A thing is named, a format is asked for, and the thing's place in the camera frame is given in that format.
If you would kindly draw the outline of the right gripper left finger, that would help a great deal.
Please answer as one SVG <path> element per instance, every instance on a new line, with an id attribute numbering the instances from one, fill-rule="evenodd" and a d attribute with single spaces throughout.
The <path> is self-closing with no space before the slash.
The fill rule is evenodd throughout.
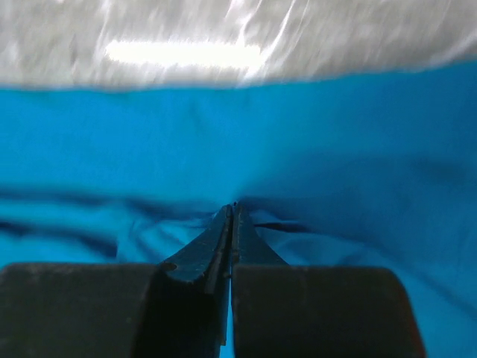
<path id="1" fill-rule="evenodd" d="M 227 337 L 232 208 L 158 264 L 13 263 L 3 357 L 218 357 Z"/>

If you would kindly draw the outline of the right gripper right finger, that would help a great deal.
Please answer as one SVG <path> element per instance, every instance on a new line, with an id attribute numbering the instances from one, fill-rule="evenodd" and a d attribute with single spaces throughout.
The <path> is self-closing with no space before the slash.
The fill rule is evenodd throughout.
<path id="1" fill-rule="evenodd" d="M 424 357 L 399 278 L 367 266 L 294 266 L 238 205 L 232 293 L 237 357 Z"/>

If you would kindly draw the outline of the blue t shirt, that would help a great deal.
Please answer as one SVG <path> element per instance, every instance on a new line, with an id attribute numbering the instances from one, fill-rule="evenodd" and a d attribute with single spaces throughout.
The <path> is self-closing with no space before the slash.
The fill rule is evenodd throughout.
<path id="1" fill-rule="evenodd" d="M 156 263 L 242 202 L 298 265 L 384 266 L 476 355 L 476 65 L 248 89 L 1 91 L 1 264 Z"/>

